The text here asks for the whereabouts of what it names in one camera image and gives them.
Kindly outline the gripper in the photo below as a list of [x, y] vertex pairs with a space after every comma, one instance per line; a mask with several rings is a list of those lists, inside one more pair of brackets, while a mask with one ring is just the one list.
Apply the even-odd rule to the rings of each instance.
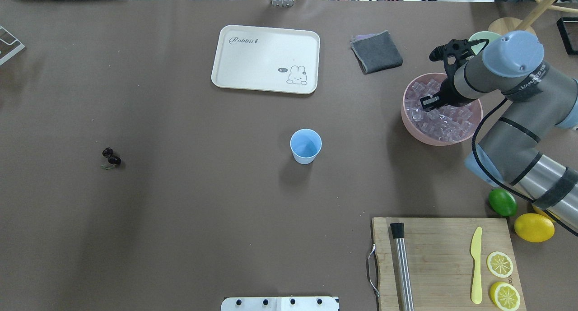
[[422, 97], [420, 103], [425, 112], [440, 109], [444, 106], [461, 106], [461, 95], [454, 85], [454, 77], [446, 78], [435, 96]]

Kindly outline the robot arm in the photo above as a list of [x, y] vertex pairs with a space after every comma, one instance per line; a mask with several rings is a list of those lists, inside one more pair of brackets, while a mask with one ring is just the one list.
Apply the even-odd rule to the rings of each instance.
[[444, 62], [438, 93], [421, 99], [426, 111], [465, 106], [495, 90], [510, 106], [478, 143], [467, 167], [494, 186], [517, 188], [520, 197], [577, 233], [577, 171], [542, 154], [537, 144], [554, 127], [577, 129], [577, 80], [544, 60], [544, 47], [527, 31], [487, 43], [452, 39], [429, 59]]

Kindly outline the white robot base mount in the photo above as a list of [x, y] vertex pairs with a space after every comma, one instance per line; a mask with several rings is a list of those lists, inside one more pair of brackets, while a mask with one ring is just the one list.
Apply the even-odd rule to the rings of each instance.
[[339, 311], [338, 297], [229, 297], [223, 300], [221, 311]]

